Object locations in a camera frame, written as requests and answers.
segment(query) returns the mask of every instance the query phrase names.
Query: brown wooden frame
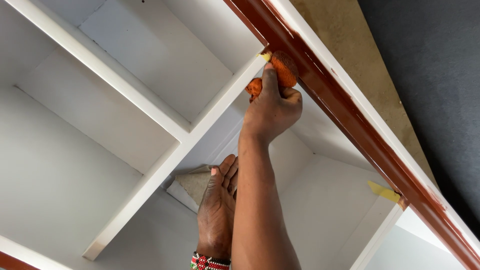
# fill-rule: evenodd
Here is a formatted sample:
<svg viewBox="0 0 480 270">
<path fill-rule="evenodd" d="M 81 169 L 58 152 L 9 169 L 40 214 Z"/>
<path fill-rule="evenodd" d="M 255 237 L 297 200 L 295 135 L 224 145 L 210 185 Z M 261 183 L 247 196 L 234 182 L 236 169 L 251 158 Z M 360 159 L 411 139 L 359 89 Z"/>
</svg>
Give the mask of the brown wooden frame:
<svg viewBox="0 0 480 270">
<path fill-rule="evenodd" d="M 365 118 L 351 96 L 329 73 L 300 35 L 289 27 L 268 0 L 224 0 L 266 50 L 288 53 L 299 68 L 299 83 L 337 127 L 358 148 L 390 186 L 408 200 L 417 214 L 455 257 L 471 270 L 480 257 L 451 220 L 437 195 L 408 169 Z"/>
</svg>

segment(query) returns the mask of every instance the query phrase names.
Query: bracelet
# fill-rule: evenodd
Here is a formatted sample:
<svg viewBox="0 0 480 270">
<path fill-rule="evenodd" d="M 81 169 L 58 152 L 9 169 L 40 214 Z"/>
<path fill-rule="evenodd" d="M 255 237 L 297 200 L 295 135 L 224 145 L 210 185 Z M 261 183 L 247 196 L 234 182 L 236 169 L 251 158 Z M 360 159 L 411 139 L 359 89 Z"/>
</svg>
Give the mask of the bracelet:
<svg viewBox="0 0 480 270">
<path fill-rule="evenodd" d="M 194 270 L 229 270 L 230 263 L 230 260 L 215 259 L 194 252 L 190 268 Z"/>
</svg>

